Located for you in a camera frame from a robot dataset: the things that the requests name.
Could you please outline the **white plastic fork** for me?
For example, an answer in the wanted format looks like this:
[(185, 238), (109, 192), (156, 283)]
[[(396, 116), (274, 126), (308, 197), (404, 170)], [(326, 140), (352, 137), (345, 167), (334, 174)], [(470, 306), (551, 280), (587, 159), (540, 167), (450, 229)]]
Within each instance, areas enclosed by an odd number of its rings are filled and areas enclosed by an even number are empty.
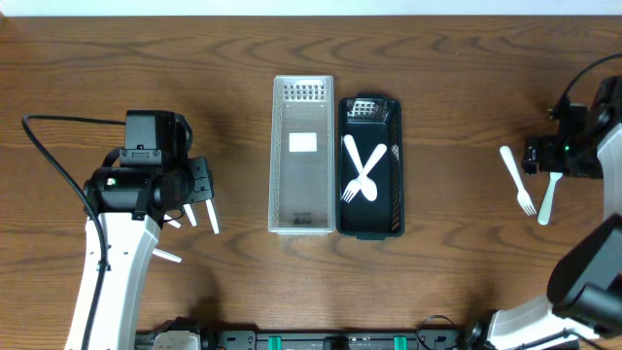
[(358, 192), (361, 192), (368, 201), (376, 200), (377, 187), (375, 183), (367, 177), (367, 175), (386, 152), (386, 145), (378, 144), (376, 146), (371, 156), (367, 160), (366, 164), (362, 168), (361, 172), (359, 173), (359, 176), (348, 183), (345, 191), (341, 196), (341, 199), (343, 201), (351, 202)]
[(562, 172), (549, 173), (549, 183), (537, 216), (537, 222), (542, 226), (547, 226), (550, 222), (556, 186), (562, 177)]
[(513, 156), (511, 149), (508, 146), (500, 147), (501, 158), (516, 186), (517, 189), (517, 202), (521, 206), (522, 210), (528, 215), (533, 216), (536, 214), (536, 209), (529, 196), (527, 190), (524, 187), (523, 181), (519, 174), (519, 170)]

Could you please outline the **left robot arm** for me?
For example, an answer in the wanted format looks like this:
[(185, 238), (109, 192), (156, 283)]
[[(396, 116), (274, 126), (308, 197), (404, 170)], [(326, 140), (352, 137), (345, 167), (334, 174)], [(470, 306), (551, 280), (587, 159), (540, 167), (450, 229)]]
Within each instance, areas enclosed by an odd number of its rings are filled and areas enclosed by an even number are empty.
[(123, 146), (113, 149), (84, 193), (95, 216), (86, 221), (86, 258), (68, 349), (131, 349), (149, 262), (164, 224), (178, 210), (195, 219), (194, 203), (212, 203), (204, 157), (191, 158), (192, 131), (169, 111), (130, 110)]

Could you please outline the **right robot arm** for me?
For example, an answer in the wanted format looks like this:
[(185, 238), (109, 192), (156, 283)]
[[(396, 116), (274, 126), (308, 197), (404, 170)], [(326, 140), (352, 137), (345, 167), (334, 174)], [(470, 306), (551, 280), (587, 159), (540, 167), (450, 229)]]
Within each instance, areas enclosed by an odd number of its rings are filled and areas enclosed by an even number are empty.
[(620, 77), (603, 79), (589, 107), (562, 95), (550, 115), (558, 130), (527, 139), (523, 170), (603, 181), (603, 222), (559, 260), (545, 296), (476, 321), (461, 349), (577, 349), (621, 334)]

